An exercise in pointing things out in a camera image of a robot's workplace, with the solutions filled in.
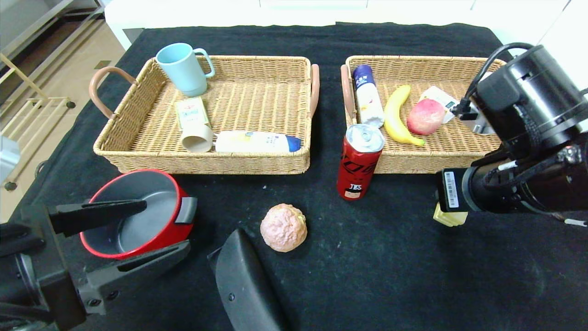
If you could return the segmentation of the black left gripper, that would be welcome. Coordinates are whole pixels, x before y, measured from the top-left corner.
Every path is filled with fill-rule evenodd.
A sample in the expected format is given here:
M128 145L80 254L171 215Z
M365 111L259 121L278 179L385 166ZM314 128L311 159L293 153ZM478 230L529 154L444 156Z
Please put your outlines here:
M86 314L105 315L116 300L176 266L191 250L189 240L113 262L85 274L78 292L57 241L143 212L141 199L33 206L19 220L1 225L1 329L67 331Z

